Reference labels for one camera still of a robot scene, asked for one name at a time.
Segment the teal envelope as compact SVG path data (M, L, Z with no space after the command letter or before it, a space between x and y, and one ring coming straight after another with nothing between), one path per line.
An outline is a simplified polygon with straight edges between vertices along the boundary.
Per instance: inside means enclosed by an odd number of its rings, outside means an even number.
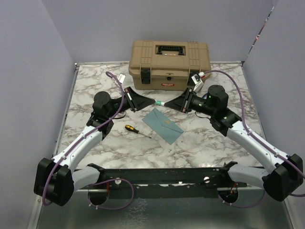
M170 145L183 133L179 126L156 108L150 111L142 121Z

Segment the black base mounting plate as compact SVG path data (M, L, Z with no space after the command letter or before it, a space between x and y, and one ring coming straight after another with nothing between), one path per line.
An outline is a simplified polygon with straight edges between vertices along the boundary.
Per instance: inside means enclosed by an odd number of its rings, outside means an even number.
M98 168L96 186L86 185L89 192L105 192L110 198L216 198L217 190L230 190L234 182L218 167L202 168Z

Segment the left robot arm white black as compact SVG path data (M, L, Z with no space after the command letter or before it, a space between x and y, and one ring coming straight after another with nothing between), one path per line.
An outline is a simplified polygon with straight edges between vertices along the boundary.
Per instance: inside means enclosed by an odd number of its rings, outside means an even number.
M34 193L42 197L45 206L65 205L73 193L85 186L101 188L105 184L102 168L94 164L77 170L82 159L111 131L113 118L130 109L140 111L155 103L154 99L137 94L131 87L123 89L117 99L101 91L93 99L93 112L81 134L52 159L43 158L37 167Z

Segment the aluminium frame rail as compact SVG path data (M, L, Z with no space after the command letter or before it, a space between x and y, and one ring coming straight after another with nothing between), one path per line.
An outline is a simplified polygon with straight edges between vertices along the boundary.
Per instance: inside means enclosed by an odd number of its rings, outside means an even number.
M74 67L74 74L73 74L73 78L72 78L72 84L71 84L71 87L69 89L68 99L67 99L66 105L64 107L63 118L62 118L62 121L61 121L61 126L60 126L60 129L59 129L58 137L55 141L55 148L54 148L54 151L52 153L52 156L55 156L55 155L58 154L58 151L59 151L59 148L60 148L60 145L61 145L62 134L64 132L64 128L65 128L65 124L66 124L66 120L67 120L67 116L68 116L68 112L69 112L69 107L70 107L70 104L71 104L72 95L73 95L74 87L75 87L75 84L76 84L76 79L77 79L77 76L78 76L78 71L79 71L80 64L76 62L74 65L75 65L75 67Z

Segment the green white glue stick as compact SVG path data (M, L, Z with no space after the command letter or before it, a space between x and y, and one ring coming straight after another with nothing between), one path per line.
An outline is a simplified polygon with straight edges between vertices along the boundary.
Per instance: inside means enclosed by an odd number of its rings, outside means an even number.
M155 105L158 105L158 106L164 106L165 102L162 102L162 101L155 101Z

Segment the tan plastic toolbox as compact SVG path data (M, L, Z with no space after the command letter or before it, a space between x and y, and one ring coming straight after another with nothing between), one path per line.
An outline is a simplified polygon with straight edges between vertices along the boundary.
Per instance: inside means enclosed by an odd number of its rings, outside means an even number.
M209 48L202 42L135 41L129 74L137 90L184 91L192 76L211 70Z

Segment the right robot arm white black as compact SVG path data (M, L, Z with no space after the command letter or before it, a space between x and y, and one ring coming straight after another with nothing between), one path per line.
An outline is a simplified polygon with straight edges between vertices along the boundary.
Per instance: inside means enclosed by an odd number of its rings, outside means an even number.
M245 167L236 162L225 165L219 174L220 183L229 187L234 182L260 187L274 200L283 201L303 184L303 161L275 148L251 130L228 107L228 94L220 85L208 88L206 98L198 97L188 88L179 97L166 102L165 107L188 113L195 111L210 117L212 127L223 136L242 146L259 161L262 168Z

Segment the yellow black screwdriver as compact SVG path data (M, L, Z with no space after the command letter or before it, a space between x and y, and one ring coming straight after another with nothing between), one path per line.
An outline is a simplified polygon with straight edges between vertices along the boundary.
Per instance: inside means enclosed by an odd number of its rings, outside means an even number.
M148 136L148 135L146 135L146 134L140 132L139 130L135 129L134 127L132 127L132 126L130 126L130 125L126 125L126 126L125 126L125 129L126 129L127 131L129 131L129 132L132 132L132 133L135 133L135 134L139 134L139 135L143 135L144 137L147 137L147 138L150 138L150 139L151 139L150 136Z

